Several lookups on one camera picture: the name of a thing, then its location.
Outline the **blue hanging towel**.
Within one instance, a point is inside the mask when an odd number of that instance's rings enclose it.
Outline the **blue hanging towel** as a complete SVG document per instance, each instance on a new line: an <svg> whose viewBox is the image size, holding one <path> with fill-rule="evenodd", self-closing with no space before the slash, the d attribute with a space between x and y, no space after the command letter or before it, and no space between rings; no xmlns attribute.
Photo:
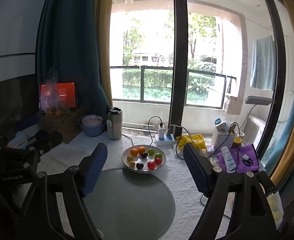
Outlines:
<svg viewBox="0 0 294 240"><path fill-rule="evenodd" d="M276 43L272 35L253 42L250 86L274 90L276 81Z"/></svg>

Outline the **white embossed tablecloth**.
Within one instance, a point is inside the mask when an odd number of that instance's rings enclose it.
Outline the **white embossed tablecloth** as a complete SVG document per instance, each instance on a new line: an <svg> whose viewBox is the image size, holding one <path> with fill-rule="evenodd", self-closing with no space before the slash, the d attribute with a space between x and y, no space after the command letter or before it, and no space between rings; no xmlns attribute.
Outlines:
<svg viewBox="0 0 294 240"><path fill-rule="evenodd" d="M77 165L87 155L90 155L98 143L103 142L108 148L108 157L104 169L110 172L125 171L131 176L146 178L143 174L129 171L122 163L121 154L132 145L149 144L147 137L134 137L133 140L122 137L120 140L110 140L106 133L98 137L89 137L80 133L70 143L61 143L41 157L38 171L47 174L57 174L65 171L69 166ZM191 236L207 202L197 191L196 185L186 166L179 159L171 146L161 148L167 156L167 161L159 171L152 175L162 181L172 193L175 201L174 217L170 226L163 234L149 233L149 239L188 239Z"/></svg>

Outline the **grey round mat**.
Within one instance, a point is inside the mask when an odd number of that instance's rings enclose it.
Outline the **grey round mat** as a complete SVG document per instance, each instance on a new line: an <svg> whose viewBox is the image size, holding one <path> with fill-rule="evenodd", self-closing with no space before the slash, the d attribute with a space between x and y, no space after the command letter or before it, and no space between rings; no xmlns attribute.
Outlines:
<svg viewBox="0 0 294 240"><path fill-rule="evenodd" d="M125 168L102 171L84 202L104 239L160 239L175 215L174 197L159 178Z"/></svg>

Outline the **white charger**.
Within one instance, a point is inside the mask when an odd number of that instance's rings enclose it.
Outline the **white charger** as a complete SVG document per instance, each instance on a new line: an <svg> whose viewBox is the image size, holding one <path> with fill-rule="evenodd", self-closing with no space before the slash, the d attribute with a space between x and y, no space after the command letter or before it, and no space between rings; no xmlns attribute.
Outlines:
<svg viewBox="0 0 294 240"><path fill-rule="evenodd" d="M159 130L158 130L158 137L159 139L164 139L164 134L165 134L165 128L163 125L159 125Z"/></svg>

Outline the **black charger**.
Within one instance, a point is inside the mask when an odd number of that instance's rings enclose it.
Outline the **black charger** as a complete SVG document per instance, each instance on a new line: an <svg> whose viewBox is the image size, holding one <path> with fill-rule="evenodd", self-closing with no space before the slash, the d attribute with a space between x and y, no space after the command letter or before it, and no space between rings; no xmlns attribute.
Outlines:
<svg viewBox="0 0 294 240"><path fill-rule="evenodd" d="M166 136L167 137L170 137L173 134L173 130L174 130L174 128L173 128L172 125L168 126L168 130L167 130Z"/></svg>

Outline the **blue plastic bowl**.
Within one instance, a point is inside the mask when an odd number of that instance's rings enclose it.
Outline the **blue plastic bowl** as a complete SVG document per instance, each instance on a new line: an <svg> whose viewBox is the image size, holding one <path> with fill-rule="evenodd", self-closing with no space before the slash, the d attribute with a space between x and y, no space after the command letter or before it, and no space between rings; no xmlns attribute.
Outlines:
<svg viewBox="0 0 294 240"><path fill-rule="evenodd" d="M104 132L105 122L102 116L96 114L80 117L78 124L82 132L89 137L97 137Z"/></svg>

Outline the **steel travel mug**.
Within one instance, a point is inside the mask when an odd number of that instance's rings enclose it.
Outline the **steel travel mug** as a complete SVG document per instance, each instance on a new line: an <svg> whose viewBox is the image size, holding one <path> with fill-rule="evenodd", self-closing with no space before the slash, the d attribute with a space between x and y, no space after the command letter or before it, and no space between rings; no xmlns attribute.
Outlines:
<svg viewBox="0 0 294 240"><path fill-rule="evenodd" d="M108 107L106 124L109 139L120 140L122 137L122 110L118 107Z"/></svg>

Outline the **white round plate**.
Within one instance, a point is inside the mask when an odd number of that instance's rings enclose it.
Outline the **white round plate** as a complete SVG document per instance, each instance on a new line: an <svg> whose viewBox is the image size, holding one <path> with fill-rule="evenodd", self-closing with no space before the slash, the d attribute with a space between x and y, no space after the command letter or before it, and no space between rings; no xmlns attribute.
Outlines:
<svg viewBox="0 0 294 240"><path fill-rule="evenodd" d="M148 153L148 150L149 149L153 149L155 150L155 153L154 155L149 155L148 154L148 157L145 158L145 159L142 159L141 158L141 154L138 154L136 157L133 157L133 161L135 162L135 167L130 167L129 166L129 162L127 161L127 156L130 155L130 150L131 148L140 148L141 146L144 146L146 151ZM162 154L162 163L160 165L156 165L156 168L154 170L149 170L148 169L148 166L147 166L147 163L148 161L151 161L151 160L155 160L155 155L157 153L161 153ZM133 171L133 172L136 172L136 173L151 173L153 171L156 171L156 170L159 170L161 167L164 166L164 164L166 163L167 161L167 156L166 154L160 149L160 148L157 148L155 146L151 146L151 145L136 145L136 146L131 146L130 148L128 148L127 150L125 150L121 156L121 159L122 159L122 162L123 164L130 170L130 171ZM142 163L144 163L144 168L142 170L137 170L136 169L136 163L141 161Z"/></svg>

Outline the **dark cherry with stem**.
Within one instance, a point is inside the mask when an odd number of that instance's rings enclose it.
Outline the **dark cherry with stem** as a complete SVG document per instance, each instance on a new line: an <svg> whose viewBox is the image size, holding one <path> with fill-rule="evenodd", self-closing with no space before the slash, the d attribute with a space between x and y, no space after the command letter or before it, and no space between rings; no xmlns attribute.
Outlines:
<svg viewBox="0 0 294 240"><path fill-rule="evenodd" d="M144 163L142 163L141 161L136 163L136 169L137 170L142 170L144 168Z"/></svg>

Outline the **brown kiwi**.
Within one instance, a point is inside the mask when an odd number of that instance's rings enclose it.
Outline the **brown kiwi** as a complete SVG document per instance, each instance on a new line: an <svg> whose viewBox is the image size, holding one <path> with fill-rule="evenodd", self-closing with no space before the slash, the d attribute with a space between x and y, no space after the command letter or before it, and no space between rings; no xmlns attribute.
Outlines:
<svg viewBox="0 0 294 240"><path fill-rule="evenodd" d="M130 166L130 167L135 167L135 162L134 162L134 161L130 161L130 162L129 162L129 166Z"/></svg>
<svg viewBox="0 0 294 240"><path fill-rule="evenodd" d="M133 161L133 156L132 156L132 155L128 155L128 156L127 156L127 161L128 161L128 162Z"/></svg>

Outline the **red tomato on plate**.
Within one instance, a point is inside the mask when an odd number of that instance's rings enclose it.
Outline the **red tomato on plate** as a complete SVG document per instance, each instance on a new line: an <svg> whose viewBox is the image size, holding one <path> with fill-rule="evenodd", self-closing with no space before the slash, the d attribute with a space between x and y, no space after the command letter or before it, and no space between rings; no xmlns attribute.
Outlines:
<svg viewBox="0 0 294 240"><path fill-rule="evenodd" d="M156 165L160 165L162 163L162 159L161 158L156 158L155 163L156 163Z"/></svg>

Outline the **red screen tablet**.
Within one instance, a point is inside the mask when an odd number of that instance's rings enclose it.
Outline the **red screen tablet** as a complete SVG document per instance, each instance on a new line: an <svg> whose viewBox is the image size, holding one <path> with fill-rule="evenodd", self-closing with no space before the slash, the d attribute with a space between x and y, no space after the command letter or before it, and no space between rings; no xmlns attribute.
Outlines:
<svg viewBox="0 0 294 240"><path fill-rule="evenodd" d="M56 88L41 83L39 85L39 110L45 112L49 107L59 103L69 109L77 108L76 83L58 82Z"/></svg>

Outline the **cardboard box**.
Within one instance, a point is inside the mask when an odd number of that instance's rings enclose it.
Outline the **cardboard box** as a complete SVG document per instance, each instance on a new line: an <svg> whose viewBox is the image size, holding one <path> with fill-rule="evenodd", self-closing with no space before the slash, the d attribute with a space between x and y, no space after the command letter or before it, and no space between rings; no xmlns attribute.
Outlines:
<svg viewBox="0 0 294 240"><path fill-rule="evenodd" d="M51 118L45 114L38 113L38 116L40 117L38 127L39 129L45 130L49 133L53 131L61 133L63 138L62 141L67 144L82 132L78 121L80 117L86 114L86 107L73 110L68 115L64 115L59 118Z"/></svg>

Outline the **white tube bottle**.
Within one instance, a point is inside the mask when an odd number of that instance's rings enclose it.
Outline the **white tube bottle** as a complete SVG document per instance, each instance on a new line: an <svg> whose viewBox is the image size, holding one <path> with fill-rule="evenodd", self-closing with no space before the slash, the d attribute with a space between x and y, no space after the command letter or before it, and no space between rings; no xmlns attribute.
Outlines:
<svg viewBox="0 0 294 240"><path fill-rule="evenodd" d="M221 148L221 155L222 155L223 161L225 163L226 171L228 173L235 173L236 172L236 163L235 163L233 156L227 146L223 146Z"/></svg>

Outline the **white power strip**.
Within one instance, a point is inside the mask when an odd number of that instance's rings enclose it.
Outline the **white power strip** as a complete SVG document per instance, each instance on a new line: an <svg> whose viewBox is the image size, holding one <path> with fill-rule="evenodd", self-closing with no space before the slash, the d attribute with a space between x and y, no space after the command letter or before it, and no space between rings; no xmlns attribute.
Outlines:
<svg viewBox="0 0 294 240"><path fill-rule="evenodd" d="M169 136L164 135L163 138L160 138L158 134L155 135L155 144L157 146L169 146L175 143L176 143L176 140L173 134L170 134Z"/></svg>

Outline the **purple cloth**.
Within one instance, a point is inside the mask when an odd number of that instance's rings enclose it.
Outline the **purple cloth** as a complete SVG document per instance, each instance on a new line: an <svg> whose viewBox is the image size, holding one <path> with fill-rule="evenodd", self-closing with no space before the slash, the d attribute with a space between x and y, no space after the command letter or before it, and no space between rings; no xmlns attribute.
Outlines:
<svg viewBox="0 0 294 240"><path fill-rule="evenodd" d="M252 144L239 146L237 148L229 148L229 151L236 163L236 172L234 174L244 174L247 171L259 171L259 161ZM226 171L221 151L217 154L217 158L219 166Z"/></svg>

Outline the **lower brown kiwi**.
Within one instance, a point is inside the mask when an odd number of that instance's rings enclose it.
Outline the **lower brown kiwi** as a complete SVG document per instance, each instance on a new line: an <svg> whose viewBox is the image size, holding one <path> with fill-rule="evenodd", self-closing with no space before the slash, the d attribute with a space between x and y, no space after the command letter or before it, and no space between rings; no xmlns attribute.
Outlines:
<svg viewBox="0 0 294 240"><path fill-rule="evenodd" d="M134 162L134 161L130 161L130 162L129 162L129 166L130 166L130 167L135 167L135 162Z"/></svg>

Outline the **white perforated basket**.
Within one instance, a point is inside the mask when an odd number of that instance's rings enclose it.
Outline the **white perforated basket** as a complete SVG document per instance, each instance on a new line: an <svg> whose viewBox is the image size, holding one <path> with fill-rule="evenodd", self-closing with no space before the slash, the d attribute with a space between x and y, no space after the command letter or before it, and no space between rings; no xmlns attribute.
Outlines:
<svg viewBox="0 0 294 240"><path fill-rule="evenodd" d="M211 145L214 150L219 151L222 147L231 148L234 138L236 137L235 132L231 133L219 133L217 130L214 130Z"/></svg>

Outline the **rear orange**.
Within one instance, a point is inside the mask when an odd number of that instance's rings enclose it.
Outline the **rear orange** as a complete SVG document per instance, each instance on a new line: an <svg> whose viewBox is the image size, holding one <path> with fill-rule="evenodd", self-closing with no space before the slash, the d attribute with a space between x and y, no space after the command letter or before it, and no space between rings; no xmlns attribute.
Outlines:
<svg viewBox="0 0 294 240"><path fill-rule="evenodd" d="M141 146L140 148L138 148L138 153L139 154L143 154L143 153L145 153L145 151L146 151L146 149L145 149L144 146Z"/></svg>

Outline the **dark plum on plate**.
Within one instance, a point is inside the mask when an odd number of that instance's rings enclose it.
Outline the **dark plum on plate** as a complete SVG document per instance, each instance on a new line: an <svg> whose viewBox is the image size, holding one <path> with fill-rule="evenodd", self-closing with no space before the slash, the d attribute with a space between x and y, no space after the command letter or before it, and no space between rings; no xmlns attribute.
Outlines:
<svg viewBox="0 0 294 240"><path fill-rule="evenodd" d="M147 157L148 157L148 153L147 152L144 152L144 153L141 154L141 158L142 159L145 159Z"/></svg>

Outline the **white desk lamp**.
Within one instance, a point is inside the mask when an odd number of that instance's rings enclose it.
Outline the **white desk lamp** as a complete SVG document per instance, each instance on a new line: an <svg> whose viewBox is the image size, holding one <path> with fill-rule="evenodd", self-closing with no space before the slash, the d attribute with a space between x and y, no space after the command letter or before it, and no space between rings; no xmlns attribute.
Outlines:
<svg viewBox="0 0 294 240"><path fill-rule="evenodd" d="M245 99L245 104L246 105L252 105L251 109L247 113L246 117L244 118L243 122L241 123L239 128L242 128L242 126L245 124L246 120L250 116L251 112L256 106L268 106L273 102L272 98L267 98L264 96L255 96L255 95L250 95Z"/></svg>

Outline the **front orange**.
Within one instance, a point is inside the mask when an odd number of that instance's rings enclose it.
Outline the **front orange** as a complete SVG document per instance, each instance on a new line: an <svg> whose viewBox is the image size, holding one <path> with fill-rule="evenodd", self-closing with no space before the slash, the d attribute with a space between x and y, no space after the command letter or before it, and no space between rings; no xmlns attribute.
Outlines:
<svg viewBox="0 0 294 240"><path fill-rule="evenodd" d="M137 148L131 148L130 155L133 157L136 157L139 154L139 151Z"/></svg>

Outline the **upper brown kiwi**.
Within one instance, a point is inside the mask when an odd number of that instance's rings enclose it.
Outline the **upper brown kiwi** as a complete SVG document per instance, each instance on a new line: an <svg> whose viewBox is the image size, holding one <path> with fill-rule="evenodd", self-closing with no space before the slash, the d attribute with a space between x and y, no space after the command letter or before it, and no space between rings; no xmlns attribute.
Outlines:
<svg viewBox="0 0 294 240"><path fill-rule="evenodd" d="M127 156L127 161L128 161L128 162L133 161L133 156L132 156L132 155L128 155L128 156Z"/></svg>

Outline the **yellow duck bag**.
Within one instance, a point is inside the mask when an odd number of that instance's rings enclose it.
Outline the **yellow duck bag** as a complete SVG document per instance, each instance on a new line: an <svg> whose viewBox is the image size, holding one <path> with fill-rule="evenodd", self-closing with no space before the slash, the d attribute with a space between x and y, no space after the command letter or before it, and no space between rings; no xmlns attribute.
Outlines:
<svg viewBox="0 0 294 240"><path fill-rule="evenodd" d="M179 149L179 151L182 151L184 146L188 143L191 143L195 149L199 151L206 150L207 147L205 145L204 137L201 134L182 134L175 138L177 141L176 148Z"/></svg>

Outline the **orange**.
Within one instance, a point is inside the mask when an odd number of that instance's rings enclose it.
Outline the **orange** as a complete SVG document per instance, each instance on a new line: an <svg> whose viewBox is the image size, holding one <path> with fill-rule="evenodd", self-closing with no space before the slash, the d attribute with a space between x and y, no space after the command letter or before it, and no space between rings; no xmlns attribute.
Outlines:
<svg viewBox="0 0 294 240"><path fill-rule="evenodd" d="M131 148L130 155L133 157L136 157L139 154L139 151L137 148Z"/></svg>
<svg viewBox="0 0 294 240"><path fill-rule="evenodd" d="M141 146L140 148L138 148L138 153L139 154L143 154L143 153L145 153L145 151L146 151L146 149L145 149L144 146Z"/></svg>

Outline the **green round fruit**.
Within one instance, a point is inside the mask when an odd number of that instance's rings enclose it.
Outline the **green round fruit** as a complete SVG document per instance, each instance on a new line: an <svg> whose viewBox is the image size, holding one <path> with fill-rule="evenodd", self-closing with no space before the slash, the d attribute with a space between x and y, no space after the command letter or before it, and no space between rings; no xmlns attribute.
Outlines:
<svg viewBox="0 0 294 240"><path fill-rule="evenodd" d="M157 153L156 155L155 155L155 158L160 158L160 159L162 159L162 154L161 153Z"/></svg>

